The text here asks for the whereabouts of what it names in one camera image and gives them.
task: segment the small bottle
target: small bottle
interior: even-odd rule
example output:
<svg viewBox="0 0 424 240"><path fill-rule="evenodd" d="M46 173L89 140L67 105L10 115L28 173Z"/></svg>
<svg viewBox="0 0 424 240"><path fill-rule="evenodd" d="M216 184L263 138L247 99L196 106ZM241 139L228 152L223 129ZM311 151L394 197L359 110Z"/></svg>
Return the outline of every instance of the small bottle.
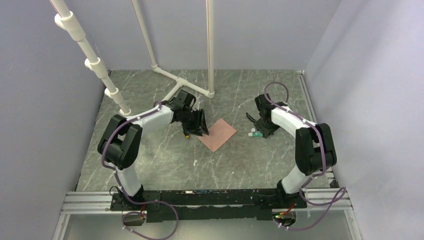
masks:
<svg viewBox="0 0 424 240"><path fill-rule="evenodd" d="M258 132L249 132L247 135L249 137L262 137L262 133L260 131L258 131Z"/></svg>

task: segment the marble table surface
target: marble table surface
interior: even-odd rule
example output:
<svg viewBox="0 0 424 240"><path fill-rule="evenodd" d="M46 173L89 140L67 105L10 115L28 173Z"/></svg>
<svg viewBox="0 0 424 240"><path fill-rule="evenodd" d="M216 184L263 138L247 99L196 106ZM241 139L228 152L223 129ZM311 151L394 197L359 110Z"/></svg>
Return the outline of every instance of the marble table surface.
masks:
<svg viewBox="0 0 424 240"><path fill-rule="evenodd" d="M207 88L207 70L173 70L176 76L202 88ZM195 94L205 110L206 123L211 126L222 118L237 132L215 153L198 138L186 139L180 123L157 129L141 140L136 160L138 178L145 190L190 189L247 189L275 188L279 180L289 174L295 165L294 138L282 129L269 138L248 137L253 128L246 112L258 118L254 98L263 93L271 81L281 81L290 90L288 105L292 110L309 118L306 97L294 70L216 70L215 97ZM152 70L114 70L110 78L122 96L138 114L151 109L175 85L175 81ZM269 88L275 101L286 98L280 86ZM95 122L93 135L81 170L77 191L107 191L116 186L109 169L102 167L97 145L111 117L119 107L104 97ZM311 182L309 188L329 188L327 177Z"/></svg>

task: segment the pink paper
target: pink paper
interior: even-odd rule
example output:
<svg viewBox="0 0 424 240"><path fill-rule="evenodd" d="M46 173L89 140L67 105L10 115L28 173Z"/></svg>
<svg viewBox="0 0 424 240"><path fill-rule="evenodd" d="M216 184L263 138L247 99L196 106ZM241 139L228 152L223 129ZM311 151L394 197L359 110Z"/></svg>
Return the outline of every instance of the pink paper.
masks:
<svg viewBox="0 0 424 240"><path fill-rule="evenodd" d="M198 139L212 152L216 152L237 130L220 118L208 128L209 136L199 136Z"/></svg>

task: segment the gray wall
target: gray wall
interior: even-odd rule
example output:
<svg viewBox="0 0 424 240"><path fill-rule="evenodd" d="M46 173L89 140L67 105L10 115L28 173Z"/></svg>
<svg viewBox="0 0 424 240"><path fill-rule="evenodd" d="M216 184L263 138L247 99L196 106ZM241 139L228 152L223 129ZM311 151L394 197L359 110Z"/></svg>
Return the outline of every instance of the gray wall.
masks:
<svg viewBox="0 0 424 240"><path fill-rule="evenodd" d="M364 239L424 239L424 2L343 0L306 68Z"/></svg>
<svg viewBox="0 0 424 240"><path fill-rule="evenodd" d="M341 0L215 0L216 69L305 69ZM150 69L130 0L69 0L113 70ZM206 1L140 0L158 64L206 69Z"/></svg>
<svg viewBox="0 0 424 240"><path fill-rule="evenodd" d="M0 239L52 239L103 85L49 1L0 3Z"/></svg>

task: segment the purple cable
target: purple cable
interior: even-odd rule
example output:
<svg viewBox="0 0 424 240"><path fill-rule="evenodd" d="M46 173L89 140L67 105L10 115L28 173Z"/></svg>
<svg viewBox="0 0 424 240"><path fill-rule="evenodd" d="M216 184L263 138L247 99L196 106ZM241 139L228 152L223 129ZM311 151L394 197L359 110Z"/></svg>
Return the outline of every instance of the purple cable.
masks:
<svg viewBox="0 0 424 240"><path fill-rule="evenodd" d="M108 166L108 165L106 165L106 164L105 164L106 152L107 152L107 150L108 150L109 146L111 145L111 142L112 142L112 140L113 140L114 136L115 136L116 134L118 134L118 132L119 132L119 131L120 131L120 130L121 130L121 129L125 126L125 125L127 125L127 124L129 124L129 123L132 123L132 122L134 122L134 121L136 121L136 120L138 120L138 119L143 119L143 118L146 118L146 117L148 117L148 116L150 116L150 115L152 115L152 114L155 114L155 113L159 112L159 110L160 110L160 109L161 109L161 107L162 107L162 104L161 104L161 102L155 102L153 106L156 106L156 105L158 105L158 108L156 108L155 110L150 111L150 112L148 112L148 113L146 113L146 114L143 114L143 115L141 115L141 116L138 116L138 117L134 117L134 118L132 118L132 119L129 119L129 120L127 120L126 122L124 122L124 123L122 123L121 125L119 125L119 126L115 129L115 131L113 131L112 135L110 135L109 139L107 140L107 142L106 142L106 144L105 144L105 146L104 146L103 153L101 154L101 165L102 165L103 167L107 168L107 169L111 169L111 170L113 170L113 171L114 171L114 175L115 175L116 181L117 181L117 183L118 183L118 186L120 186L120 187L121 187L121 189L120 189L120 190L122 191L122 193L125 195L126 199L127 199L130 203L132 203L132 204L136 204L136 205L145 205L145 204L153 204L153 203L154 203L154 204L157 204L157 203L159 203L159 204L164 204L164 205L166 205L166 206L168 206L168 207L170 207L170 208L172 209L172 211L173 211L173 212L174 212L174 214L175 214L175 218L176 218L175 228L173 229L173 231L172 231L172 232L171 232L168 236L166 236L166 237L164 237L164 238L151 238L151 237L145 236L145 235L143 235L143 234L141 234L141 233L139 233L139 232L137 232L137 231L135 231L135 230L133 230L133 229L131 229L131 228L129 228L129 227L127 227L127 226L125 225L125 223L124 223L124 218L125 218L126 216L128 216L128 215L133 215L133 214L135 214L135 213L139 214L140 216L145 216L145 214L144 214L144 213L140 213L140 212L132 211L132 212L129 212L129 213L127 213L127 214L124 214L124 215L122 216L122 220L121 220L123 228L125 228L126 230L128 230L128 231L130 231L130 232L132 232L132 233L134 233L134 234L136 234L136 235L138 235L138 236L140 236L140 237L142 237L142 238L145 238L145 239L147 239L147 240L166 240L166 239L169 239L170 237L172 237L172 235L174 235L174 233L177 231L177 227L178 227L178 213L177 213L177 210L176 210L176 209L175 209L175 208L174 208L171 204L169 204L169 203L167 203L167 202L165 202L165 201L159 201L159 200L157 200L157 201L144 201L144 202L136 202L136 201L133 201L133 200L130 198L130 196L128 195L128 193L125 191L125 189L122 187L121 181L120 181L120 179L119 179L118 173L116 172L115 168L114 168L114 167L111 167L111 166Z"/></svg>
<svg viewBox="0 0 424 240"><path fill-rule="evenodd" d="M302 116L300 116L299 114L297 114L296 112L294 112L294 111L292 111L292 110L288 110L287 108L285 108L285 107L283 107L283 106L280 106L280 105L278 105L278 104L276 104L275 102L273 102L269 97L268 97L268 92L267 92L267 90L268 90L268 87L269 86L271 86L272 84L278 84L278 85L281 85L281 86L283 86L284 88L285 88L285 90L286 90L286 92L287 92L287 98L286 98L286 103L287 103L287 101L288 101L288 98L289 98L289 90L288 90L288 88L287 88L287 86L284 84L284 83L282 83L282 82L279 82L279 81L273 81L273 82L270 82L270 83L268 83L266 86L265 86L265 88L264 88L264 90L263 90L263 93L264 93L264 95L265 95L265 98L266 98L266 100L270 103L270 104L272 104L272 105L274 105L276 108L279 108L279 109L281 109L281 110L283 110L283 111L285 111L285 112L287 112L287 113L289 113L289 114L291 114L291 115L293 115L293 116L295 116L296 118L298 118L299 120L301 120L301 121L303 121L303 120L306 120L305 118L303 118ZM327 170L327 163L326 163L326 154L325 154L325 152L324 152L324 142L323 142L323 139L322 139L322 137L321 137L321 134L320 134L320 132L318 131L318 129L313 125L313 124L311 124L311 123L309 123L307 120L304 122L306 125L308 125L310 128L312 128L313 129L313 131L316 133L316 136L318 137L318 142L319 142L319 150L320 150L320 152L321 152L321 159L322 159L322 171L320 172L320 173L318 173L318 174L314 174L314 175L312 175L312 177L319 177L319 176L322 176L322 175L324 175L325 173L326 173L326 170ZM309 229L311 229L311 228L313 228L313 227L315 227L318 223L320 223L321 222L321 220L323 220L323 218L327 215L327 213L329 212L329 210L330 210L330 208L331 208L331 206L335 203L335 202L337 202L337 201L339 201L340 199L342 199L343 198L343 196L345 195L345 193L346 193L346 188L345 187L341 187L336 193L335 193L335 195L334 195L334 197L332 198L332 200L331 201L329 201L329 202L325 202L325 203L313 203L313 202L310 202L308 199L306 199L304 196L303 196L303 191L302 191L302 189L303 188L305 188L310 182L312 181L312 178L309 178L301 187L300 187L300 189L299 189L299 195L300 195L300 197L305 201L305 202L307 202L307 203L309 203L310 205L313 205L313 206L325 206L325 205L328 205L328 207L327 207L327 209L325 210L325 212L322 214L322 216L316 221L316 222L314 222L312 225L310 225L310 226L307 226L307 227L302 227L302 228L288 228L289 230L293 230L293 231L303 231L303 230L309 230Z"/></svg>

